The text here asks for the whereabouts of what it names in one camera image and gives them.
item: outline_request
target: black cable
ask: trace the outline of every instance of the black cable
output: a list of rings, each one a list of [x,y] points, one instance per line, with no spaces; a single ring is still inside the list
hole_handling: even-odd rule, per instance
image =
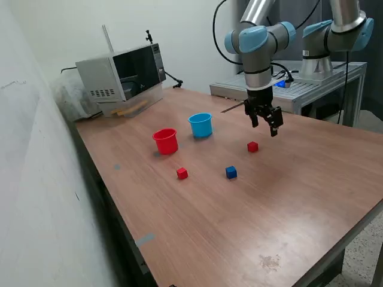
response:
[[[267,16],[267,17],[266,17],[266,19],[268,20],[268,22],[269,22],[269,25],[270,25],[270,26],[273,26],[273,24],[272,24],[272,23],[271,23],[271,21],[270,21],[270,18],[269,18],[269,16]]]
[[[278,66],[278,67],[282,68],[283,70],[285,70],[287,75],[288,75],[288,81],[289,82],[293,82],[294,81],[294,78],[293,78],[292,74],[290,73],[290,71],[284,65],[279,64],[279,63],[275,63],[275,62],[271,62],[270,64],[274,65],[274,66]]]
[[[214,11],[214,16],[213,16],[213,40],[214,40],[214,44],[215,44],[215,47],[217,49],[217,51],[221,54],[221,56],[227,60],[228,62],[230,62],[231,64],[234,64],[234,65],[242,65],[242,63],[239,63],[239,62],[236,62],[236,61],[232,61],[230,60],[228,57],[226,57],[222,51],[220,50],[219,46],[218,46],[218,43],[217,43],[217,38],[215,37],[215,20],[217,18],[217,13],[218,13],[218,9],[222,6],[222,4],[224,4],[227,0],[222,0],[221,3],[218,4],[218,6],[216,7],[215,11]]]
[[[341,114],[342,114],[343,106],[345,104],[345,99],[346,99],[347,81],[348,81],[348,64],[349,64],[349,52],[346,52],[346,81],[345,81],[345,88],[343,90],[343,99],[342,99],[341,109],[339,111],[337,124],[339,124],[341,121]]]
[[[77,69],[77,67],[64,68],[64,69],[61,70],[61,73],[60,73],[60,74],[62,74],[63,71],[66,71],[66,70],[73,70],[73,69]]]
[[[310,19],[310,17],[313,15],[313,13],[314,13],[315,10],[317,9],[317,7],[318,7],[318,5],[319,5],[320,2],[321,2],[321,0],[318,0],[318,2],[315,4],[314,8],[312,9],[311,13],[309,14],[309,16],[307,16],[306,19],[304,19],[304,21],[301,22],[301,24],[299,24],[299,25],[295,28],[295,30],[298,30],[300,27],[302,27],[302,26],[307,22],[307,20]]]
[[[280,78],[282,78],[282,77],[284,77],[285,75],[286,75],[286,71],[285,71],[285,70],[280,70],[278,73],[273,74],[272,77],[275,78],[275,77],[280,76]]]

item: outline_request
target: blue tape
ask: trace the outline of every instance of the blue tape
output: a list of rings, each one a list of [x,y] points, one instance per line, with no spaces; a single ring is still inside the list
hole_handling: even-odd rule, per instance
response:
[[[135,243],[136,243],[137,247],[141,247],[143,244],[153,240],[154,238],[155,238],[155,235],[153,233],[149,233],[145,237],[137,240]]]

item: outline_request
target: table leg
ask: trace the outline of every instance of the table leg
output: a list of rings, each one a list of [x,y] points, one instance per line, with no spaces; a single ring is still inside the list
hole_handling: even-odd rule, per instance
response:
[[[383,287],[383,244],[379,254],[378,264],[376,265],[375,275],[373,276],[371,287]]]
[[[337,275],[341,274],[344,258],[345,249],[334,259],[330,266],[307,287],[323,287],[329,284]]]
[[[344,126],[354,127],[358,123],[363,87],[364,74],[347,85],[343,114]]]

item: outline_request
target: wooden table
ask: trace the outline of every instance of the wooden table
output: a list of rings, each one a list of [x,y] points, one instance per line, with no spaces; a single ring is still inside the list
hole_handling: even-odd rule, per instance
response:
[[[164,93],[135,118],[77,124],[135,241],[152,234],[139,249],[159,286],[306,286],[383,210],[382,135],[284,114],[272,138],[242,108],[222,114],[231,100]],[[198,112],[214,125],[199,141],[187,121]],[[152,140],[164,127],[178,131],[170,156]]]

